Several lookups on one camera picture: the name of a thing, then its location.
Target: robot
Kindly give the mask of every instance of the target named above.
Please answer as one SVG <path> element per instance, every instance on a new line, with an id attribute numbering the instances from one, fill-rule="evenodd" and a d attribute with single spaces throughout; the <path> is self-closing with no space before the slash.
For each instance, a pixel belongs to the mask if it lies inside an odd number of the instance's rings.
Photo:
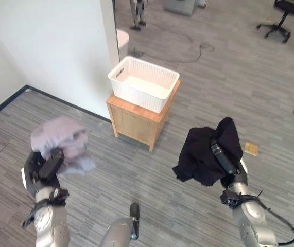
<path id="1" fill-rule="evenodd" d="M 144 0 L 130 0 L 130 4 L 134 21 L 134 26 L 131 26 L 130 28 L 133 30 L 141 31 L 141 27 L 139 27 L 139 25 L 146 26 Z"/>
<path id="2" fill-rule="evenodd" d="M 221 179 L 225 190 L 221 195 L 223 204 L 233 209 L 233 217 L 238 223 L 241 239 L 246 247 L 277 247 L 273 230 L 267 226 L 265 211 L 270 211 L 258 197 L 248 193 L 247 169 L 243 160 L 236 169 L 226 157 L 222 148 L 211 142 L 210 148 L 218 163 L 227 171 Z M 56 171 L 63 162 L 61 149 L 54 149 L 51 158 L 43 160 L 40 153 L 32 152 L 22 168 L 24 187 L 36 199 L 34 209 L 30 212 L 23 227 L 34 222 L 37 231 L 36 247 L 68 247 L 69 231 L 66 223 L 65 200 L 68 191 L 60 187 Z M 100 247 L 128 247 L 130 240 L 139 236 L 139 205 L 133 203 L 130 216 L 113 222 L 102 239 Z"/>
<path id="3" fill-rule="evenodd" d="M 31 152 L 24 168 L 24 187 L 35 198 L 36 204 L 22 227 L 34 222 L 37 232 L 36 247 L 68 247 L 69 230 L 66 222 L 65 200 L 67 190 L 60 187 L 56 171 L 64 159 L 57 148 L 48 161 L 39 152 Z M 130 206 L 130 216 L 115 220 L 108 228 L 99 247 L 128 247 L 130 240 L 139 237 L 140 210 L 137 203 Z"/>

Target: black wire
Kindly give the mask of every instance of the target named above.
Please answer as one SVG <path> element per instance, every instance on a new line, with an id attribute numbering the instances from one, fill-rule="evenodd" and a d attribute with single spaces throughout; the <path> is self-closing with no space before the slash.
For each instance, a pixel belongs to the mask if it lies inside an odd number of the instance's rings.
<path id="1" fill-rule="evenodd" d="M 291 229 L 291 231 L 294 233 L 294 227 L 293 225 L 288 222 L 286 219 L 284 219 L 282 216 L 276 214 L 275 212 L 273 212 L 270 208 L 267 208 L 265 204 L 263 204 L 260 199 L 258 198 L 257 200 L 258 204 L 263 207 L 267 212 L 269 212 L 270 214 L 272 214 L 275 218 L 279 219 L 280 221 L 282 221 L 284 224 L 286 224 L 287 226 L 289 226 L 289 228 Z M 286 246 L 286 245 L 290 245 L 294 243 L 294 238 L 290 241 L 284 242 L 284 243 L 279 243 L 279 246 Z"/>
<path id="2" fill-rule="evenodd" d="M 161 27 L 161 26 L 159 26 L 157 24 L 154 24 L 154 23 L 151 23 L 151 24 L 153 24 L 155 27 L 159 28 L 160 30 L 184 36 L 190 41 L 190 43 L 194 44 L 194 39 L 191 36 L 187 35 L 186 33 L 167 30 L 167 29 L 165 29 L 165 28 L 163 28 L 163 27 Z M 192 59 L 192 60 L 170 60 L 170 59 L 165 59 L 165 58 L 162 58 L 162 57 L 154 56 L 154 55 L 151 55 L 151 54 L 148 54 L 148 53 L 145 53 L 145 52 L 138 52 L 135 49 L 133 51 L 133 55 L 136 56 L 136 57 L 142 57 L 143 55 L 146 55 L 148 57 L 159 59 L 159 60 L 169 62 L 169 63 L 195 63 L 201 58 L 202 50 L 213 52 L 214 51 L 214 46 L 210 45 L 208 42 L 201 42 L 199 44 L 199 55 L 197 56 L 197 58 Z"/>
<path id="3" fill-rule="evenodd" d="M 269 207 L 267 207 L 265 204 L 263 204 L 259 197 L 256 196 L 252 196 L 252 195 L 239 195 L 238 197 L 239 199 L 236 201 L 235 205 L 233 206 L 234 208 L 241 205 L 244 202 L 249 202 L 249 201 L 255 201 L 257 202 L 264 210 L 266 210 L 267 212 L 269 212 L 270 214 L 272 214 L 275 218 L 277 218 L 278 220 L 280 220 L 281 222 L 283 222 L 284 224 L 286 224 L 287 226 L 289 226 L 289 228 L 291 229 L 291 231 L 294 233 L 294 227 L 292 226 L 292 224 L 290 222 L 288 222 L 286 219 L 284 219 L 282 216 L 276 214 L 275 212 L 273 212 Z M 290 245 L 294 243 L 294 238 L 290 241 L 284 242 L 284 243 L 279 243 L 279 246 L 286 246 L 286 245 Z"/>

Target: gray carpet floor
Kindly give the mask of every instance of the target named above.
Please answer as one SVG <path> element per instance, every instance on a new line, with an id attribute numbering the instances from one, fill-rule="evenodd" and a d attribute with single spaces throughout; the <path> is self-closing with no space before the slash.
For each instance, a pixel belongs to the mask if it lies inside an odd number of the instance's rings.
<path id="1" fill-rule="evenodd" d="M 67 201 L 71 247 L 97 246 L 107 227 L 128 214 L 131 202 L 141 207 L 140 238 L 135 247 L 243 246 L 231 211 L 222 205 L 219 183 L 203 187 L 179 182 L 177 164 L 189 128 L 216 127 L 225 116 L 237 126 L 241 145 L 259 145 L 259 155 L 244 155 L 251 193 L 294 225 L 294 16 L 287 44 L 278 34 L 263 38 L 259 22 L 278 21 L 272 1 L 209 0 L 192 17 L 164 12 L 149 0 L 147 27 L 138 33 L 127 0 L 117 2 L 117 27 L 130 34 L 130 51 L 166 60 L 143 59 L 177 70 L 181 86 L 172 113 L 153 153 L 128 137 L 114 137 L 110 123 L 68 107 L 34 91 L 26 91 L 0 112 L 0 246 L 34 246 L 36 233 L 21 223 L 32 204 L 20 169 L 30 153 L 29 135 L 40 123 L 66 115 L 89 130 L 88 152 L 97 168 L 86 176 L 61 179 Z M 184 35 L 193 38 L 193 44 Z M 267 215 L 279 241 L 292 237 L 288 228 Z"/>

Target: basket handle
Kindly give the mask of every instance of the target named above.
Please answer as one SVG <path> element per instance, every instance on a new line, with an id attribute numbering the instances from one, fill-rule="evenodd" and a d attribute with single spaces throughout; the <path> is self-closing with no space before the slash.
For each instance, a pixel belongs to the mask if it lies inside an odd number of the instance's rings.
<path id="1" fill-rule="evenodd" d="M 116 79 L 118 78 L 118 76 L 121 75 L 121 73 L 123 73 L 123 71 L 124 71 L 124 68 L 122 68 L 122 69 L 118 72 L 118 74 L 116 75 Z"/>

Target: chair base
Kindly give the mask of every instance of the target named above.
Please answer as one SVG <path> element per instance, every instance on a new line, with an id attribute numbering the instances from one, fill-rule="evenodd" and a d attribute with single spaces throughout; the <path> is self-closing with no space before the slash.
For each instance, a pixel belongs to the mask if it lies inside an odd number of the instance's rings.
<path id="1" fill-rule="evenodd" d="M 286 30 L 285 28 L 279 26 L 279 25 L 268 25 L 268 24 L 259 24 L 257 25 L 255 28 L 259 29 L 260 27 L 268 27 L 270 28 L 270 31 L 268 33 L 266 33 L 266 35 L 264 36 L 264 38 L 268 38 L 268 36 L 272 33 L 272 32 L 279 32 L 283 37 L 284 40 L 282 41 L 283 44 L 285 44 L 288 39 L 291 37 L 291 32 L 289 32 L 288 30 Z"/>

